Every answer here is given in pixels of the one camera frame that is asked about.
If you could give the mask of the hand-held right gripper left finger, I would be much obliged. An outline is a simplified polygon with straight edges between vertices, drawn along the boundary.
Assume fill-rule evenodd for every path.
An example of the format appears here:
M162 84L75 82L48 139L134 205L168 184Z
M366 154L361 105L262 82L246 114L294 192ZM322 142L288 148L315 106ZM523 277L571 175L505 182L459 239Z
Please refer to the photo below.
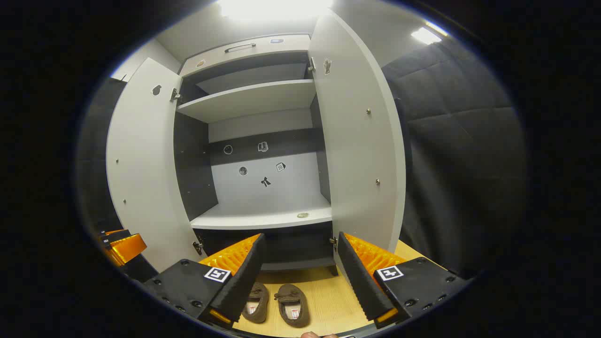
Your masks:
M229 329L245 309L265 256L266 238L258 233L200 262L180 259L143 287L176 312Z

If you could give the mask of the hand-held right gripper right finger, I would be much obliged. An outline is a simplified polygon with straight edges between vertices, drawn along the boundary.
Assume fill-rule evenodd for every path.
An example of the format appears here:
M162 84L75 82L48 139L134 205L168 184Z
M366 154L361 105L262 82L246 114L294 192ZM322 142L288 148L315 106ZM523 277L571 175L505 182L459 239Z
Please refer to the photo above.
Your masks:
M403 258L345 232L338 235L337 255L367 320L378 329L423 316L470 284L426 257Z

